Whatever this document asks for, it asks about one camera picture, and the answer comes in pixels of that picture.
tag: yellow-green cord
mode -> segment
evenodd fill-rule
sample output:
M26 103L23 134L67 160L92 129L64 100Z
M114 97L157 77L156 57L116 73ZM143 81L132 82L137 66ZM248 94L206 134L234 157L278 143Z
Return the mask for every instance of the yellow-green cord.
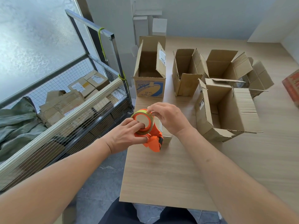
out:
M98 35L99 35L99 40L100 40L100 44L101 44L101 48L102 48L102 53L103 53L103 55L104 55L105 61L107 62L108 59L106 58L106 54L105 54L105 51L104 51L104 48L103 48L103 45L102 45L102 40L101 40L101 35L100 35L101 30L103 30L103 29L105 29L105 28L104 28L104 27L101 27L97 33L98 33ZM128 81L127 81L127 79L126 79L125 72L123 71L123 78L122 78L119 74L118 74L118 77L119 77L121 80L125 81L125 83L126 83L126 85L127 85L127 88L128 88L129 97L130 97L130 99L131 99L130 90L129 90L129 84L128 84Z

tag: black pants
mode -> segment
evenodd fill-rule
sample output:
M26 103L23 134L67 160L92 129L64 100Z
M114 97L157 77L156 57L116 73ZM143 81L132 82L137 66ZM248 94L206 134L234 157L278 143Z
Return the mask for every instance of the black pants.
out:
M141 224L132 203L120 202L117 198L104 214L99 224ZM156 224L196 224L196 220L185 208L166 207Z

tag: forearm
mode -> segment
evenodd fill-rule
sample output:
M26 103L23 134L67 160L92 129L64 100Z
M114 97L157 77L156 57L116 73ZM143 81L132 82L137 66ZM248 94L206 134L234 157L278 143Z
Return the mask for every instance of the forearm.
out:
M11 188L0 196L1 223L53 223L109 154L97 139Z
M295 223L298 216L278 197L222 154L196 129L178 135L199 168L216 207L228 223Z

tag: floor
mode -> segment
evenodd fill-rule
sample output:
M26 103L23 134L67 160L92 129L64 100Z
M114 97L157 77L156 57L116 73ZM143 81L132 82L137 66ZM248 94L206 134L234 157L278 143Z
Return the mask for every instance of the floor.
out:
M126 151L108 157L77 194L77 224L98 224L111 203L120 195ZM141 222L154 223L163 207L134 204ZM200 224L224 224L217 212L189 210Z

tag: light wood surface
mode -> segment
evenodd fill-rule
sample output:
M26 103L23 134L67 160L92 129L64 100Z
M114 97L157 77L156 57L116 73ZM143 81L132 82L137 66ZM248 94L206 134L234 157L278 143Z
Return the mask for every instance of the light wood surface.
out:
M147 108L158 101L169 102L177 105L194 127L198 89L192 98L174 95L172 51L178 48L197 48L206 59L211 49L238 50L237 56L245 51L254 62L263 62L275 83L269 92L254 98L264 132L244 133L225 143L213 144L299 213L299 110L281 83L299 68L298 64L280 44L167 37L164 98L138 97L135 108ZM198 170L176 137L160 153L143 145L129 147L120 201L217 210Z

